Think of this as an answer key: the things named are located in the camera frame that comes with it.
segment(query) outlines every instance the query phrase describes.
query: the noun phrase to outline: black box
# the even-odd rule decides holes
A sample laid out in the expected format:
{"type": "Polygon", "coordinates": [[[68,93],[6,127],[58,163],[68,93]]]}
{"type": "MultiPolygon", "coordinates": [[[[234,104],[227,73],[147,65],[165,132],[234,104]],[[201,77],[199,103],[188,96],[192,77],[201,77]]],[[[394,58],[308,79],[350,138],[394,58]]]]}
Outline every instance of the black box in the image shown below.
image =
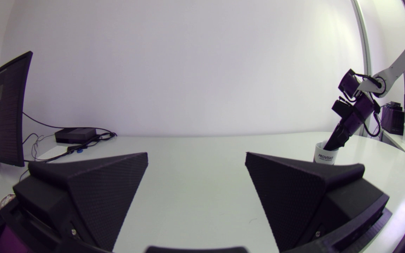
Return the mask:
{"type": "Polygon", "coordinates": [[[69,144],[83,144],[96,136],[95,128],[63,128],[54,133],[56,142],[69,144]]]}
{"type": "Polygon", "coordinates": [[[404,115],[404,112],[399,109],[384,106],[382,109],[382,128],[391,134],[402,136],[404,131],[404,115]]]}

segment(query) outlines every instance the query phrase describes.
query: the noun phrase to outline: black pyramid-shaped object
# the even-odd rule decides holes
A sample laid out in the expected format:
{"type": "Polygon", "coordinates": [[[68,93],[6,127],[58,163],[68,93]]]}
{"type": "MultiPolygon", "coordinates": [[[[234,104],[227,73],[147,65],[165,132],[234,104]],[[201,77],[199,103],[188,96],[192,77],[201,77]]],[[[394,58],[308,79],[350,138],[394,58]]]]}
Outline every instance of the black pyramid-shaped object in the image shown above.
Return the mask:
{"type": "Polygon", "coordinates": [[[362,178],[362,164],[335,166],[255,153],[246,154],[245,164],[280,251],[310,241],[320,224],[328,233],[381,196],[388,200],[362,178]]]}
{"type": "Polygon", "coordinates": [[[148,154],[137,153],[80,162],[29,162],[29,172],[68,192],[95,246],[111,251],[147,166],[148,154]]]}

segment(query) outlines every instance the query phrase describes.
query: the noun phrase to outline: textured black surface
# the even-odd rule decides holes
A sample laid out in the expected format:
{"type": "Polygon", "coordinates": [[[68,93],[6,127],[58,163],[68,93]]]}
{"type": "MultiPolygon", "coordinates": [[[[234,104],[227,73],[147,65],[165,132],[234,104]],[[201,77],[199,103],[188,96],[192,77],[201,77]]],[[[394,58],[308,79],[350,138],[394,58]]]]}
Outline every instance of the textured black surface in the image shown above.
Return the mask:
{"type": "Polygon", "coordinates": [[[361,237],[359,237],[354,243],[352,243],[348,248],[345,248],[342,253],[357,253],[360,252],[371,240],[376,236],[376,234],[381,231],[387,221],[392,216],[392,213],[385,208],[382,212],[381,218],[374,223],[370,229],[367,230],[361,237]]]}
{"type": "Polygon", "coordinates": [[[293,248],[327,189],[361,178],[363,165],[331,166],[247,153],[248,168],[279,250],[293,248]]]}
{"type": "Polygon", "coordinates": [[[147,166],[148,155],[138,153],[62,164],[30,162],[29,171],[65,187],[97,246],[111,251],[147,166]]]}
{"type": "Polygon", "coordinates": [[[248,253],[243,247],[220,249],[175,249],[149,247],[145,253],[248,253]]]}

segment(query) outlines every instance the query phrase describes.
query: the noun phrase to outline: white mug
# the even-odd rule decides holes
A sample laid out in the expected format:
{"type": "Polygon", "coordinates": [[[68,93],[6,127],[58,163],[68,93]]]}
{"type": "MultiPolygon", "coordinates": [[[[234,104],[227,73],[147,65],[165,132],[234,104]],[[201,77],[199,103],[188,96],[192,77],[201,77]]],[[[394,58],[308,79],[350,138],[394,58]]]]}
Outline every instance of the white mug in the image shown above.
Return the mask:
{"type": "Polygon", "coordinates": [[[335,149],[332,151],[324,150],[323,148],[326,145],[326,142],[327,141],[318,142],[315,145],[314,162],[333,165],[335,163],[335,159],[337,157],[339,149],[335,149]]]}

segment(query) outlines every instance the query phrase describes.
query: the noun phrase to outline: white table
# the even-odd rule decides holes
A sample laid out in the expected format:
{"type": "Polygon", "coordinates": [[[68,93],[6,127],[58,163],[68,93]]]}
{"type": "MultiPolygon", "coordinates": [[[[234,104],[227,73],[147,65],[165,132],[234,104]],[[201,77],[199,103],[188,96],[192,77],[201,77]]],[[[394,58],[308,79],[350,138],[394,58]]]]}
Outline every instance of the white table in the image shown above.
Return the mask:
{"type": "Polygon", "coordinates": [[[405,152],[405,143],[402,141],[402,136],[395,135],[383,129],[383,134],[387,137],[397,148],[405,152]]]}
{"type": "MultiPolygon", "coordinates": [[[[114,252],[245,246],[250,253],[278,252],[259,197],[244,165],[246,152],[311,161],[315,143],[331,133],[244,137],[117,137],[56,162],[148,152],[149,166],[114,252]]],[[[364,178],[389,195],[393,213],[365,252],[392,252],[405,234],[405,152],[352,136],[336,164],[361,162],[364,178]]]]}

